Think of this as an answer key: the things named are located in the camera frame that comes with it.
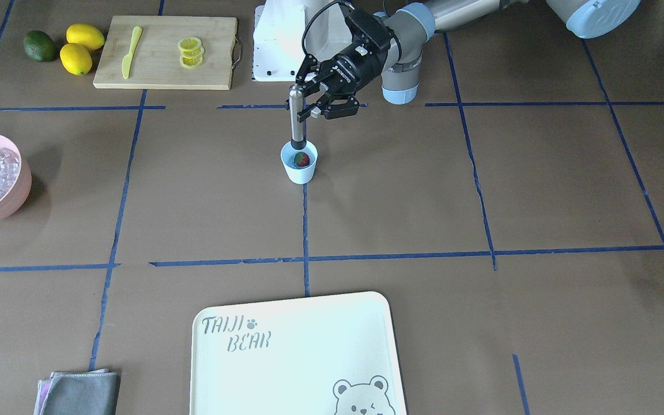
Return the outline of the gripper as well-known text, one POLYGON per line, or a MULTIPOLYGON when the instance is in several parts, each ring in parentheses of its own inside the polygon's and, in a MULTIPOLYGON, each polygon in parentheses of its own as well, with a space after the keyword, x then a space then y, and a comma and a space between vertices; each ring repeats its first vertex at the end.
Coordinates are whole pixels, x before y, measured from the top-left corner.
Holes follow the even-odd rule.
POLYGON ((325 95, 347 97, 339 103, 323 98, 322 101, 306 105, 299 111, 299 121, 306 121, 310 116, 335 120, 356 115, 361 103, 348 95, 355 95, 380 76, 383 69, 383 52, 368 52, 363 55, 358 49, 344 49, 324 61, 312 54, 306 54, 295 78, 295 87, 301 96, 322 92, 325 95))

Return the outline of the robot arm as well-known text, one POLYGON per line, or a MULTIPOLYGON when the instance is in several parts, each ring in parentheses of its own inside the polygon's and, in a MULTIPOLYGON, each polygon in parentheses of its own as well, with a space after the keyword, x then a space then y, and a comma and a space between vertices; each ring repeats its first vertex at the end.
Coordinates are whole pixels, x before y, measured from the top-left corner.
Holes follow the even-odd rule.
POLYGON ((422 48, 437 33, 461 31, 511 7, 511 1, 411 2, 390 15, 369 13, 351 1, 338 6, 351 38, 327 59, 306 51, 285 108, 292 121, 310 116, 327 120, 353 116, 356 98, 374 79, 382 79, 384 98, 392 104, 411 102, 420 82, 422 48))

